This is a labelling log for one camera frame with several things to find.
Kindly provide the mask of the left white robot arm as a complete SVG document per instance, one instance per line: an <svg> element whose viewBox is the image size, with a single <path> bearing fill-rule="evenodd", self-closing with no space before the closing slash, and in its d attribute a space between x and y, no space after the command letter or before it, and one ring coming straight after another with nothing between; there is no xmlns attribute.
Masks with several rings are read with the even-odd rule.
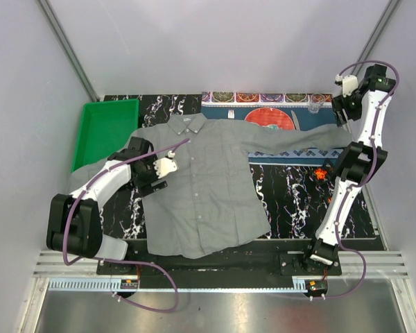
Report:
<svg viewBox="0 0 416 333"><path fill-rule="evenodd" d="M112 267L122 275L135 269L136 258L128 253L128 243L103 233L101 210L125 185L134 185L141 196L167 187L163 180L177 171L175 149L163 158L153 144L132 137L127 148L108 157L98 173L70 194L57 194L51 201L46 246L69 255L88 259L112 260Z"/></svg>

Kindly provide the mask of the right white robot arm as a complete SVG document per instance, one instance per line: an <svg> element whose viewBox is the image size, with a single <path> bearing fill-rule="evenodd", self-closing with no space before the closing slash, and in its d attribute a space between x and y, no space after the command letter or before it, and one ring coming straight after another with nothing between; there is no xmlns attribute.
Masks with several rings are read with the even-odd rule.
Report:
<svg viewBox="0 0 416 333"><path fill-rule="evenodd" d="M333 266L338 260L340 237L347 215L362 187L386 161L383 149L383 122L399 76L387 77L394 67L378 60L365 61L363 79L340 72L335 84L341 93L332 99L332 108L338 125L348 120L361 120L358 137L340 154L334 167L336 177L333 197L324 221L301 257L301 267L309 275Z"/></svg>

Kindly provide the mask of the grey button shirt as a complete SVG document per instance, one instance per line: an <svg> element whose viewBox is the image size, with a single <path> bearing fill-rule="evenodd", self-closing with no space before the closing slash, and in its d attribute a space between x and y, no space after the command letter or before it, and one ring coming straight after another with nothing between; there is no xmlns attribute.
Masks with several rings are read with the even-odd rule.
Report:
<svg viewBox="0 0 416 333"><path fill-rule="evenodd" d="M161 256L204 257L240 246L270 231L254 189L248 155L346 147L352 135L333 124L308 131L280 130L244 120L172 115L166 123L139 128L165 156L177 144L178 169L167 186L142 199L147 249Z"/></svg>

